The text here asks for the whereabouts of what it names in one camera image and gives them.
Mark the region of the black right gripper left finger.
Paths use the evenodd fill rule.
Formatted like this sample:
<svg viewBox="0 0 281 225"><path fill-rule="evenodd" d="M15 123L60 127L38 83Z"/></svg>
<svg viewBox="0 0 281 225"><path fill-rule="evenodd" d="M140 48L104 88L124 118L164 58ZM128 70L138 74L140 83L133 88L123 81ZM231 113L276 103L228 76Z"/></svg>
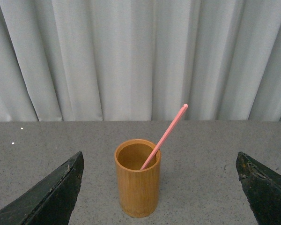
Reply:
<svg viewBox="0 0 281 225"><path fill-rule="evenodd" d="M0 225L67 225L84 170L77 152L22 196L0 210Z"/></svg>

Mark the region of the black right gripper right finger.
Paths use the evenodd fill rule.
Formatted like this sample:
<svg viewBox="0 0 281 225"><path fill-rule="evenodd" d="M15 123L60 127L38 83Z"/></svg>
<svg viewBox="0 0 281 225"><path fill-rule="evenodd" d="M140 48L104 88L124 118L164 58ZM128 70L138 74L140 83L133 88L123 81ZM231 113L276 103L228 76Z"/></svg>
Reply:
<svg viewBox="0 0 281 225"><path fill-rule="evenodd" d="M259 225L281 225L281 175L239 152L236 169Z"/></svg>

